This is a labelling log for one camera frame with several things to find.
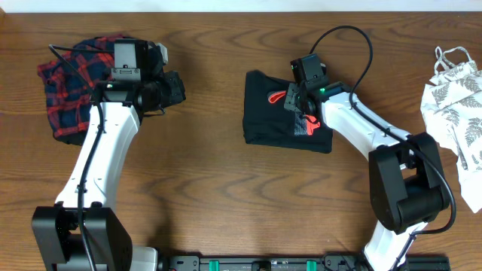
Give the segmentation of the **black leggings with red waistband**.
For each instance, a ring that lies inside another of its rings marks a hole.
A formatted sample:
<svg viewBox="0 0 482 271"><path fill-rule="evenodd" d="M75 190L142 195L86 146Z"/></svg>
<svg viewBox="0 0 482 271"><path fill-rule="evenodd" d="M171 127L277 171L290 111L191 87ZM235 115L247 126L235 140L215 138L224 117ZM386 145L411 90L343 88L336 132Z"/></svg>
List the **black leggings with red waistband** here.
<svg viewBox="0 0 482 271"><path fill-rule="evenodd" d="M246 143L315 151L332 150L333 132L314 116L288 111L290 82L254 70L246 73L243 132Z"/></svg>

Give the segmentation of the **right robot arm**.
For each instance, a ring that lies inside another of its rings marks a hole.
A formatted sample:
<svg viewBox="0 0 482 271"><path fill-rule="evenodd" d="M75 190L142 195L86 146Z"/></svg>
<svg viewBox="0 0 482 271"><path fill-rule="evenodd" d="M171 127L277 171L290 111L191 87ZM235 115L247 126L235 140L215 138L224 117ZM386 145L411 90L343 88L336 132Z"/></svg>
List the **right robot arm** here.
<svg viewBox="0 0 482 271"><path fill-rule="evenodd" d="M307 123L326 126L349 141L368 161L371 208L377 225L365 246L360 269L406 270L416 237L454 197L435 140L412 135L375 114L342 82L331 83L326 67L312 53L291 61L294 82L285 109Z"/></svg>

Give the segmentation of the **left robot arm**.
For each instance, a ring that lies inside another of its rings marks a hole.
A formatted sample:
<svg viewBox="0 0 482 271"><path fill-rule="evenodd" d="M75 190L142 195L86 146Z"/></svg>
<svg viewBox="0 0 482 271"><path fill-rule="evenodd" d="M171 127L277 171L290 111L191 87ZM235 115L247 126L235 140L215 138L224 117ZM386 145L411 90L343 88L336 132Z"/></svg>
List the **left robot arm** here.
<svg viewBox="0 0 482 271"><path fill-rule="evenodd" d="M156 248L136 246L115 214L130 144L146 113L185 101L178 72L165 72L161 43L120 38L110 80L88 89L92 107L81 152L51 206L35 209L31 226L47 270L167 270Z"/></svg>

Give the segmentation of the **white fern print garment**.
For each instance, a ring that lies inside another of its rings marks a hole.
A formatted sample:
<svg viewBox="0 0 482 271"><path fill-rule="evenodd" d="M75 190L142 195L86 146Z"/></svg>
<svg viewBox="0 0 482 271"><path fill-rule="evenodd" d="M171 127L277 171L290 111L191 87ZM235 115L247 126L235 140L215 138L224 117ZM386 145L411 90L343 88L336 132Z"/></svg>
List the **white fern print garment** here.
<svg viewBox="0 0 482 271"><path fill-rule="evenodd" d="M481 70L464 47L435 48L434 75L420 110L426 132L457 155L461 196L481 210Z"/></svg>

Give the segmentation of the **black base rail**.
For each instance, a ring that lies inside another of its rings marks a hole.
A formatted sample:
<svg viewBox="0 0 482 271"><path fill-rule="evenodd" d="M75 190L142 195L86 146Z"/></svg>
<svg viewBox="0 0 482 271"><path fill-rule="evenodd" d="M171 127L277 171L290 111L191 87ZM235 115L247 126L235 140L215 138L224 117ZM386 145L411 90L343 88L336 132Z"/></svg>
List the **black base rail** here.
<svg viewBox="0 0 482 271"><path fill-rule="evenodd" d="M162 271L356 271L373 267L357 254L326 254L321 257L198 257L172 256L162 260Z"/></svg>

